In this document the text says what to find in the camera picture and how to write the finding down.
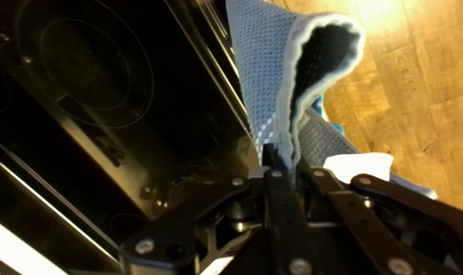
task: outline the blue towel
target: blue towel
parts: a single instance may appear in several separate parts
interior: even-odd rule
[[[226,9],[259,160],[267,143],[278,148],[289,169],[301,155],[322,166],[331,155],[358,153],[311,106],[358,65],[364,29],[346,15],[298,14],[262,0],[226,0]],[[392,179],[433,194],[398,176]]]

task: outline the wooden floor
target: wooden floor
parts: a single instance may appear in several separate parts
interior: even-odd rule
[[[341,12],[367,30],[358,68],[325,96],[362,152],[463,209],[463,0],[271,0],[295,12]]]

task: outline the blue cloth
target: blue cloth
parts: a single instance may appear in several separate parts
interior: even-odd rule
[[[226,8],[259,159],[266,143],[274,143],[290,169],[301,155],[322,166],[331,155],[358,153],[311,105],[359,63],[363,28],[345,15],[298,14],[262,0],[226,0]],[[392,179],[432,194],[398,176]]]

